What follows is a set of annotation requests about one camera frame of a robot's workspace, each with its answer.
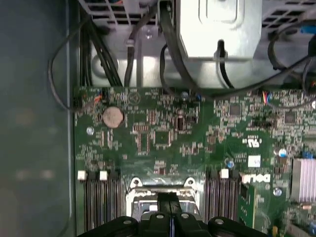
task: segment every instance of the silver heatsink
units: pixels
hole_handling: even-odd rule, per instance
[[[316,201],[316,160],[294,160],[292,198],[298,202]]]

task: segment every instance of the wire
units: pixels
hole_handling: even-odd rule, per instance
[[[111,74],[108,62],[104,58],[104,55],[102,54],[102,49],[99,46],[99,39],[97,37],[97,33],[95,31],[95,28],[93,28],[91,24],[90,24],[90,27],[89,27],[91,41],[92,41],[92,43],[93,43],[93,45],[95,47],[95,50],[97,51],[97,55],[98,55],[98,57],[100,59],[101,66],[103,67],[103,70],[105,72],[106,77],[109,80],[110,85],[111,86],[116,86],[117,83],[116,83],[115,79],[112,77],[112,74]]]
[[[160,7],[160,24],[161,24],[161,28],[162,28],[163,34],[164,34],[166,42],[167,42],[169,54],[172,58],[172,61],[175,65],[177,71],[179,72],[179,74],[181,76],[181,79],[186,84],[186,86],[188,86],[193,92],[203,96],[206,100],[227,99],[227,98],[230,98],[232,96],[237,96],[237,95],[246,93],[248,91],[259,89],[264,84],[289,74],[295,68],[306,63],[310,58],[309,56],[305,56],[302,59],[300,59],[299,61],[297,61],[296,63],[294,63],[293,65],[289,66],[288,68],[283,69],[281,72],[279,72],[279,73],[277,73],[277,74],[275,74],[275,75],[273,75],[273,76],[271,76],[263,81],[255,83],[253,85],[249,85],[249,86],[246,86],[244,88],[234,89],[234,90],[231,90],[231,91],[226,92],[226,93],[220,93],[220,94],[215,93],[212,95],[205,95],[203,93],[203,91],[199,88],[199,86],[195,83],[195,81],[192,79],[187,68],[184,65],[184,62],[183,62],[182,56],[181,56],[181,51],[179,49],[179,46],[178,46],[178,43],[176,40],[176,35],[175,35],[175,32],[174,32],[172,24],[171,24],[168,10],[166,8],[166,5],[164,7],[162,6],[162,3],[161,3],[161,7]]]
[[[86,49],[86,55],[85,55],[85,78],[86,78],[86,84],[89,86],[93,86],[92,83],[92,71],[91,71],[91,47],[90,47],[90,39],[87,34],[87,49]]]
[[[188,86],[196,94],[199,94],[208,100],[212,100],[212,97],[202,92],[202,90],[192,79],[186,66],[184,65],[184,62],[181,56],[181,51],[179,49],[176,35],[173,30],[172,23],[169,17],[169,12],[167,10],[166,5],[163,7],[162,4],[160,6],[160,24],[161,24],[162,32],[165,37],[168,49],[169,49],[169,54],[171,56],[172,62],[174,66],[176,67],[177,71],[179,72],[182,81],[186,84],[186,86]]]
[[[89,107],[91,107],[95,104],[95,101],[92,100],[90,102],[87,102],[82,108],[78,108],[78,109],[67,106],[61,100],[60,96],[58,95],[58,93],[56,91],[54,77],[53,77],[53,64],[54,64],[54,60],[57,57],[57,55],[59,54],[60,50],[80,31],[80,29],[83,27],[83,25],[86,24],[89,20],[90,20],[90,16],[88,16],[84,20],[82,20],[80,22],[80,24],[77,26],[77,28],[74,29],[73,31],[71,31],[71,33],[61,42],[61,44],[57,47],[57,49],[54,51],[52,57],[48,61],[48,69],[47,69],[48,82],[50,85],[51,92],[54,96],[54,99],[63,109],[70,111],[72,113],[82,112],[82,111],[88,109]]]
[[[302,22],[291,24],[290,26],[276,33],[276,35],[272,38],[268,46],[268,58],[274,69],[285,70],[287,68],[277,59],[276,53],[275,53],[275,43],[279,39],[280,35],[282,35],[283,33],[287,32],[288,30],[292,28],[299,28],[302,26],[313,26],[315,24],[316,24],[316,20],[305,20]]]
[[[311,58],[309,60],[309,62],[307,62],[307,64],[305,65],[304,67],[304,70],[303,70],[303,75],[302,75],[302,88],[303,88],[303,91],[305,93],[306,96],[310,96],[310,92],[309,90],[306,88],[306,78],[307,78],[307,73],[310,71],[310,68],[313,64],[313,60],[314,58]]]
[[[164,53],[166,51],[167,45],[165,44],[160,52],[160,66],[159,66],[159,73],[160,73],[160,82],[161,82],[161,86],[162,88],[171,96],[174,97],[178,97],[178,94],[176,92],[174,92],[166,83],[165,79],[164,79],[164,69],[165,69],[165,57],[164,57]]]
[[[132,32],[129,35],[128,38],[128,48],[127,48],[127,67],[125,71],[124,76],[124,86],[129,86],[131,76],[132,76],[132,70],[134,66],[134,58],[135,58],[135,40],[136,35],[139,32],[139,30],[147,25],[147,23],[157,14],[157,4],[151,6],[149,8],[149,11],[147,14],[145,14],[139,22],[136,24],[136,26],[133,28]]]
[[[223,40],[218,41],[217,49],[219,50],[219,58],[224,59],[225,58],[225,45],[224,45]],[[234,88],[233,84],[231,83],[231,81],[228,78],[228,75],[226,72],[226,67],[225,67],[225,61],[219,62],[219,69],[220,69],[220,72],[222,74],[222,78],[223,78],[224,82],[226,83],[226,85],[229,88]]]
[[[270,93],[267,97],[266,100],[264,101],[268,106],[274,108],[274,109],[278,109],[278,110],[293,110],[293,109],[298,109],[298,108],[302,108],[304,106],[307,106],[309,104],[311,104],[312,102],[315,101],[314,98],[311,98],[310,94],[309,94],[309,90],[306,88],[306,77],[307,77],[307,73],[310,70],[311,65],[313,64],[313,58],[309,58],[307,60],[307,63],[304,67],[303,70],[303,76],[302,76],[302,87],[303,87],[303,91],[304,94],[309,97],[310,99],[307,102],[304,102],[303,104],[300,105],[296,105],[296,106],[278,106],[278,105],[274,105],[270,102],[271,98],[272,98],[272,94]]]
[[[240,89],[234,89],[230,92],[224,93],[224,94],[215,94],[212,95],[212,97],[214,99],[226,99],[229,98],[231,96],[236,96],[236,95],[240,95],[242,93],[251,91],[251,90],[256,90],[259,89],[260,87],[262,87],[264,84],[272,81],[272,80],[276,80],[277,78],[283,77],[285,75],[287,75],[288,73],[290,73],[291,71],[293,71],[295,68],[301,66],[302,64],[306,63],[309,60],[309,56],[305,56],[304,58],[300,59],[299,61],[297,61],[296,63],[292,64],[291,66],[289,66],[288,68],[284,69],[283,71],[263,80],[260,81],[258,83],[246,86],[244,88],[240,88]]]
[[[123,86],[122,82],[120,81],[119,74],[118,74],[118,71],[117,71],[117,69],[115,67],[113,58],[112,58],[108,48],[104,44],[102,38],[98,34],[96,25],[93,22],[91,22],[91,27],[92,27],[93,33],[95,35],[95,40],[96,40],[95,42],[99,45],[100,49],[102,50],[104,58],[107,61],[108,65],[109,65],[109,68],[110,68],[110,71],[111,71],[111,73],[113,75],[113,78],[114,78],[114,80],[116,82],[116,86]]]

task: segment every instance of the white label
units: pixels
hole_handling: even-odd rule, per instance
[[[158,206],[157,205],[150,205],[149,210],[150,211],[158,211]]]
[[[248,156],[248,167],[259,168],[260,165],[261,165],[261,156]]]

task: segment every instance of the microchip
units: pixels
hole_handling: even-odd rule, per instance
[[[295,112],[285,112],[284,123],[285,124],[294,124],[296,121]]]
[[[215,145],[208,145],[207,146],[207,151],[210,153],[214,153],[216,150],[216,146]]]
[[[241,115],[241,106],[240,105],[230,105],[229,115],[240,116]]]
[[[216,143],[216,137],[215,136],[208,136],[208,143],[209,144],[215,144]]]
[[[279,167],[275,167],[275,174],[280,174],[280,168]]]
[[[156,145],[170,145],[170,136],[168,131],[156,131],[155,132],[155,144]]]

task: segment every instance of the green circuit board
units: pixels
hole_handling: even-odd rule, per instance
[[[276,105],[308,100],[300,90],[269,92]],[[76,170],[119,170],[123,186],[137,176],[148,185],[181,184],[194,177],[199,187],[206,169],[237,170],[247,183],[245,197],[238,197],[237,219],[264,233],[277,226],[282,236],[289,222],[291,160],[316,147],[315,104],[276,110],[264,104],[258,91],[219,101],[180,89],[176,93],[178,97],[161,88],[76,89],[75,98],[83,105],[102,96],[75,114]],[[286,157],[276,151],[286,151]],[[81,185],[76,186],[79,232],[84,221]],[[276,188],[280,196],[274,195]],[[205,187],[200,193],[203,214]]]

